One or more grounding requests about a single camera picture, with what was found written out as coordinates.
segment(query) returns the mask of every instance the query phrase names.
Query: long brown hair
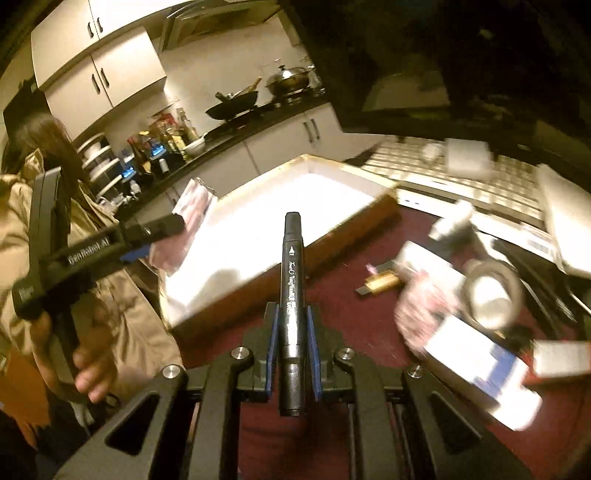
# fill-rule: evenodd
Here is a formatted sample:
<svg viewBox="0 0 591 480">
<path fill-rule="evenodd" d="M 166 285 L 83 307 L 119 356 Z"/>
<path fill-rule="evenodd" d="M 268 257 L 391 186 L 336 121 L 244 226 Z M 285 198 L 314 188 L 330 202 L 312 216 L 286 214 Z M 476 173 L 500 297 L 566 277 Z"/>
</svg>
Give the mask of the long brown hair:
<svg viewBox="0 0 591 480">
<path fill-rule="evenodd" d="M 78 191 L 78 180 L 88 185 L 88 176 L 82 169 L 82 159 L 76 152 L 66 127 L 49 113 L 29 117 L 4 148 L 2 173 L 18 174 L 28 155 L 36 149 L 43 155 L 45 170 L 61 167 L 63 178 L 71 193 Z"/>
</svg>

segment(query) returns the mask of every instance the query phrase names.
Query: black countertop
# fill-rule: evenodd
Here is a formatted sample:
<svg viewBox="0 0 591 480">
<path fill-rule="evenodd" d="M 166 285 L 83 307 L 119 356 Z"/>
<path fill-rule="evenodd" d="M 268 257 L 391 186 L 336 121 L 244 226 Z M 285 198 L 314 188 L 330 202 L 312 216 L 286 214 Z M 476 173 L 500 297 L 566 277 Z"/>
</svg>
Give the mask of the black countertop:
<svg viewBox="0 0 591 480">
<path fill-rule="evenodd" d="M 115 215 L 116 218 L 122 221 L 130 219 L 143 207 L 152 202 L 152 200 L 172 187 L 177 181 L 204 163 L 212 161 L 220 153 L 273 125 L 325 103 L 328 103 L 328 99 L 326 95 L 321 95 L 318 97 L 302 98 L 299 103 L 294 105 L 282 105 L 279 108 L 266 106 L 267 109 L 261 107 L 259 118 L 251 119 L 244 127 L 237 129 L 234 133 L 220 135 L 216 131 L 223 129 L 223 125 L 215 128 L 205 135 L 205 149 L 197 157 L 171 173 L 165 179 L 156 181 L 148 190 L 142 192 L 137 200 L 119 207 Z"/>
</svg>

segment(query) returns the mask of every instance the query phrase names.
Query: wall cabinet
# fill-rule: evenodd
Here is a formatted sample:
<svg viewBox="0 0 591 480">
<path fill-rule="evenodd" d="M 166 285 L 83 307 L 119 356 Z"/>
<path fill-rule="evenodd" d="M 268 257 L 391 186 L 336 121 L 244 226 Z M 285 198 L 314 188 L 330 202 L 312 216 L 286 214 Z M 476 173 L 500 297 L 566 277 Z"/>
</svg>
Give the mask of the wall cabinet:
<svg viewBox="0 0 591 480">
<path fill-rule="evenodd" d="M 45 93 L 51 113 L 76 138 L 114 106 L 149 86 L 162 89 L 165 80 L 145 28 L 138 27 L 80 61 Z"/>
<path fill-rule="evenodd" d="M 60 3 L 31 33 L 33 69 L 39 87 L 98 39 L 87 0 Z"/>
<path fill-rule="evenodd" d="M 92 54 L 113 106 L 166 78 L 158 54 L 143 27 L 117 37 Z"/>
<path fill-rule="evenodd" d="M 42 90 L 101 38 L 180 0 L 63 0 L 31 33 L 37 85 Z"/>
<path fill-rule="evenodd" d="M 113 108 L 91 57 L 75 65 L 45 93 L 51 113 L 64 123 L 72 138 Z"/>
<path fill-rule="evenodd" d="M 130 23 L 182 2 L 180 0 L 89 0 L 89 3 L 99 38 L 103 38 Z"/>
</svg>

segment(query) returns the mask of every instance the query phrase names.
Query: pink object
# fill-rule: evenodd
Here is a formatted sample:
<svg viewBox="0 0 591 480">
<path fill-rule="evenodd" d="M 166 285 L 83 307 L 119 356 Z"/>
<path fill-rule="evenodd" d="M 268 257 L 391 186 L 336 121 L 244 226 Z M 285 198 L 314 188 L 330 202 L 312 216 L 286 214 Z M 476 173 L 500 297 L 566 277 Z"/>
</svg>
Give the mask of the pink object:
<svg viewBox="0 0 591 480">
<path fill-rule="evenodd" d="M 183 217 L 184 231 L 152 244 L 150 264 L 153 267 L 164 270 L 168 275 L 180 268 L 214 198 L 215 195 L 200 179 L 189 181 L 173 209 L 173 213 Z"/>
<path fill-rule="evenodd" d="M 400 295 L 394 319 L 404 342 L 415 355 L 424 356 L 425 345 L 441 320 L 455 313 L 458 305 L 454 292 L 435 284 L 427 273 L 413 277 Z"/>
<path fill-rule="evenodd" d="M 368 263 L 367 265 L 365 265 L 365 268 L 368 269 L 368 273 L 370 275 L 377 275 L 378 274 L 378 269 L 375 268 L 371 263 Z"/>
</svg>

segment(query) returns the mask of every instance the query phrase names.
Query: blue light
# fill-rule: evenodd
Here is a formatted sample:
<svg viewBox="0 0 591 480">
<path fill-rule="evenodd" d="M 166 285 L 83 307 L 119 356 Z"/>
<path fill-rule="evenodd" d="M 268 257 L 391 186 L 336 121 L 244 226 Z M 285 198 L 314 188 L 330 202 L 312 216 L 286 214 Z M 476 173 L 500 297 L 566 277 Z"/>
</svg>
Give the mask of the blue light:
<svg viewBox="0 0 591 480">
<path fill-rule="evenodd" d="M 134 173 L 135 173 L 135 170 L 134 170 L 134 168 L 133 168 L 133 167 L 131 167 L 131 168 L 128 168 L 127 170 L 125 170 L 125 171 L 123 172 L 123 178 L 125 178 L 125 179 L 126 179 L 127 177 L 131 177 L 131 176 L 132 176 Z"/>
</svg>

